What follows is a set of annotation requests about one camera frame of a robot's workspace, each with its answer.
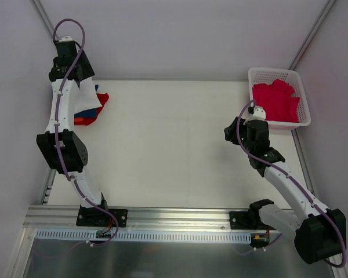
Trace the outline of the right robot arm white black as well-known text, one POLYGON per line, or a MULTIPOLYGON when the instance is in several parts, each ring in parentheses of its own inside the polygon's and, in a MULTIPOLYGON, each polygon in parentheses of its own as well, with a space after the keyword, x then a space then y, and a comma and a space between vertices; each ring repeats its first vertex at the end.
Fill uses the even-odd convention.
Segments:
POLYGON ((252 229, 269 226, 294 243, 307 264, 328 261, 341 255, 337 268, 346 264, 346 217, 337 208, 330 209, 294 177, 285 158, 270 146, 269 127, 263 120, 236 117, 224 129, 226 141, 246 153, 251 167, 267 180, 290 205, 293 213, 280 209, 272 200, 263 199, 249 205, 245 216, 236 222, 252 229))

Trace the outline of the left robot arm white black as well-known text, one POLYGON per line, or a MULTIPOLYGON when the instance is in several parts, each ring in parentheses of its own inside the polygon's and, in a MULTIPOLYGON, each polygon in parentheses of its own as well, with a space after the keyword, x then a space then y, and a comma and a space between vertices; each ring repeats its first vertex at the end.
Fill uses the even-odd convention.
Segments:
POLYGON ((100 189, 91 181, 88 150, 74 131, 74 108, 82 85, 91 80, 93 69, 83 50, 69 36, 55 41, 57 56, 49 73, 52 108, 46 130, 36 142, 48 166, 65 176, 80 198, 80 206, 91 209, 89 219, 97 226, 108 223, 110 213, 100 189))

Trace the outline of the white plastic basket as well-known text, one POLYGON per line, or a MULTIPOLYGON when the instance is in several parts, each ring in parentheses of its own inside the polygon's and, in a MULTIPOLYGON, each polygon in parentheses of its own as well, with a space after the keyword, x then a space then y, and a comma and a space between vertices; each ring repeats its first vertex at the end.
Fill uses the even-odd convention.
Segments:
POLYGON ((272 129, 293 130, 311 123, 300 75, 291 70, 253 67, 248 70, 249 98, 262 107, 272 129))

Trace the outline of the folded blue t shirt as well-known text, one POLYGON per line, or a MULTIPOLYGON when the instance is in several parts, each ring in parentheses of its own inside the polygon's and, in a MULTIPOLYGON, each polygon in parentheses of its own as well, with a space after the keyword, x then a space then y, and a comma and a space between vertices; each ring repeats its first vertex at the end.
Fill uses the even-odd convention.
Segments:
POLYGON ((99 85, 93 82, 80 85, 74 107, 75 119, 97 117, 97 109, 103 106, 98 91, 99 85))

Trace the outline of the folded red t shirt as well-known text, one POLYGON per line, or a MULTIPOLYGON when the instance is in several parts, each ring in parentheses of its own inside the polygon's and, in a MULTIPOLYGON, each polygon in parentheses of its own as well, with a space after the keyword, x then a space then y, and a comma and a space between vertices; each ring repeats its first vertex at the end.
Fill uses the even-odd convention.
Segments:
POLYGON ((74 115, 74 118, 80 118, 80 117, 84 118, 82 122, 74 123, 76 126, 89 126, 97 120, 99 114, 103 110, 105 104, 108 102, 110 97, 108 94, 97 93, 96 95, 98 97, 98 100, 101 103, 101 107, 91 108, 91 109, 87 109, 79 113, 76 113, 74 115))

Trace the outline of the aluminium mounting rail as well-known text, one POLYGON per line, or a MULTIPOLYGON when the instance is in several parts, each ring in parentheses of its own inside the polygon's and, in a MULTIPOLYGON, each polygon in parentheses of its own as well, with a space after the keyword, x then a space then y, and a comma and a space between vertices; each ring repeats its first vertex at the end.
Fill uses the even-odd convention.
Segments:
MULTIPOLYGON (((75 228, 78 206, 33 205, 28 208, 25 228, 75 228)), ((255 231, 251 226, 240 225, 246 209, 208 208, 148 208, 113 207, 122 230, 129 231, 189 231, 235 232, 255 231)))

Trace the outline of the white t shirt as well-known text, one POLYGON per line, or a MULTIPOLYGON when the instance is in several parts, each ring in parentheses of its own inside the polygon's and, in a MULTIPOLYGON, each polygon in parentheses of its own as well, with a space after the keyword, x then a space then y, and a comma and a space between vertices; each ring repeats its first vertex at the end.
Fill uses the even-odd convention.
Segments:
POLYGON ((102 105, 98 99, 95 83, 92 80, 92 77, 81 81, 74 105, 74 113, 77 114, 79 112, 100 107, 102 107, 102 105))

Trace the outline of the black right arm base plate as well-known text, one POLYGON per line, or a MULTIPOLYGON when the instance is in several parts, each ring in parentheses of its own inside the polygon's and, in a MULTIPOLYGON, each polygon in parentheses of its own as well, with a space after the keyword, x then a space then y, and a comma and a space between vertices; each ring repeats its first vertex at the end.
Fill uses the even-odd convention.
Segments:
POLYGON ((236 229, 263 229, 259 216, 250 211, 230 211, 229 212, 230 228, 236 229))

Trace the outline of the crumpled pink t shirt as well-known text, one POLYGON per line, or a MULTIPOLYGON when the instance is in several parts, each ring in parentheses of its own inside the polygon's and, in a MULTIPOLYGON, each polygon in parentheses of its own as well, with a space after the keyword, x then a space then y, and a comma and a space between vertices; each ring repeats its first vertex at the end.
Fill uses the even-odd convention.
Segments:
POLYGON ((295 89, 288 83, 276 79, 272 84, 255 84, 252 88, 256 105, 266 111, 266 120, 298 123, 299 97, 293 96, 295 89))

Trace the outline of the aluminium frame post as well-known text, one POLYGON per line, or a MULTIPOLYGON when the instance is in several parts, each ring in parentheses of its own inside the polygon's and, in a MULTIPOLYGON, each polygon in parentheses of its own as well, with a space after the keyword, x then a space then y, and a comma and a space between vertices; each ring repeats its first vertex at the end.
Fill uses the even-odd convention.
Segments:
POLYGON ((43 4, 40 0, 30 0, 38 18, 40 19, 43 27, 45 28, 46 33, 50 36, 51 40, 58 39, 57 35, 53 37, 55 26, 51 22, 43 4))
POLYGON ((298 52, 294 56, 292 62, 290 63, 290 66, 288 67, 289 70, 296 70, 299 66, 300 62, 303 60, 305 54, 307 53, 310 45, 314 41, 314 38, 319 33, 321 27, 324 25, 326 19, 332 12, 332 9, 337 4, 337 0, 328 0, 325 2, 322 10, 318 14, 315 22, 313 23, 310 31, 308 32, 307 36, 305 37, 302 45, 300 46, 298 52))

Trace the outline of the left aluminium frame post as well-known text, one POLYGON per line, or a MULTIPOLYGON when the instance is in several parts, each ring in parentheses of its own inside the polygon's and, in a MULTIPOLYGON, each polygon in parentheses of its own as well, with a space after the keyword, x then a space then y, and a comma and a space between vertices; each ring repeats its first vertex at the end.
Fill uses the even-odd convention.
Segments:
POLYGON ((53 37, 55 26, 51 22, 43 4, 40 0, 30 0, 38 18, 40 19, 43 27, 45 28, 46 33, 50 36, 51 40, 58 39, 57 35, 53 37))

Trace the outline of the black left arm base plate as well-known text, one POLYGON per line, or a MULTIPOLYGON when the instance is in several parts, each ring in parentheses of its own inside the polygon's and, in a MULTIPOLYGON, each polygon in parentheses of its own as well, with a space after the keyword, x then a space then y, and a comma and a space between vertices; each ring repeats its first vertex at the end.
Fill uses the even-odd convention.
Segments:
MULTIPOLYGON (((127 209, 110 208, 108 211, 117 220, 119 228, 126 227, 126 222, 128 219, 128 210, 127 209)), ((113 221, 113 219, 109 215, 107 215, 106 213, 101 212, 100 210, 98 210, 94 207, 84 208, 81 206, 78 210, 76 226, 100 227, 100 228, 104 227, 105 228, 105 227, 109 226, 110 221, 113 221)))

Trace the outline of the right aluminium frame post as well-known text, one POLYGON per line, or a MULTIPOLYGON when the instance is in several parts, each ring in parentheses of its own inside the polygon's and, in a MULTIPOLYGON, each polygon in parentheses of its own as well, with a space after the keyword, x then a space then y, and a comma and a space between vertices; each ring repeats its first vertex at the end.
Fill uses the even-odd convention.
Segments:
POLYGON ((324 25, 326 19, 332 12, 332 9, 337 4, 337 0, 328 0, 325 2, 322 10, 318 14, 315 22, 313 23, 310 31, 308 32, 307 36, 305 37, 302 45, 300 46, 298 52, 294 56, 292 62, 290 63, 290 66, 288 67, 289 70, 296 70, 299 66, 300 62, 303 60, 305 54, 307 53, 310 45, 314 41, 314 38, 319 33, 321 27, 324 25))

